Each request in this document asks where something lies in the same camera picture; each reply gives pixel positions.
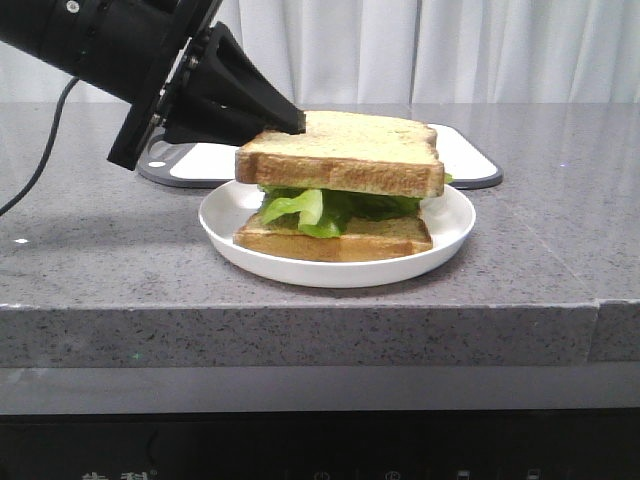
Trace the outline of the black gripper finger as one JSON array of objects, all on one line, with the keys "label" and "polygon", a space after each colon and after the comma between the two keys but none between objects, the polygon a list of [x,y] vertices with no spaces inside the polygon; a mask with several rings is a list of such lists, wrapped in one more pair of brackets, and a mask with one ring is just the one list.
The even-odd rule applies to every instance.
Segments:
[{"label": "black gripper finger", "polygon": [[302,110],[285,98],[218,22],[191,40],[162,97],[166,142],[242,146],[265,130],[306,131]]}]

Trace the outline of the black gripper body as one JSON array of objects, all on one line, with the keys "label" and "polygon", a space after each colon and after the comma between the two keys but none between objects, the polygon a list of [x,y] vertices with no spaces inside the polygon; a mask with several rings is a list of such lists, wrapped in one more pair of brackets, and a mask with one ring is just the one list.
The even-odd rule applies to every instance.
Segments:
[{"label": "black gripper body", "polygon": [[220,7],[218,1],[168,1],[165,5],[173,10],[168,12],[155,1],[112,3],[121,69],[114,79],[119,97],[130,104],[130,110],[107,160],[128,170],[136,168],[153,130],[161,91],[179,53],[208,27]]}]

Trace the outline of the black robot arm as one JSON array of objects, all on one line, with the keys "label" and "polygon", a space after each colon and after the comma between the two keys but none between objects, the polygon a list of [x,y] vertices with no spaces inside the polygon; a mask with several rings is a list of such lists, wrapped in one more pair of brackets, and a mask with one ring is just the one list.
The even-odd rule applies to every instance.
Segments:
[{"label": "black robot arm", "polygon": [[305,115],[259,72],[210,0],[4,1],[1,39],[125,102],[108,160],[135,169],[153,130],[168,143],[241,146]]}]

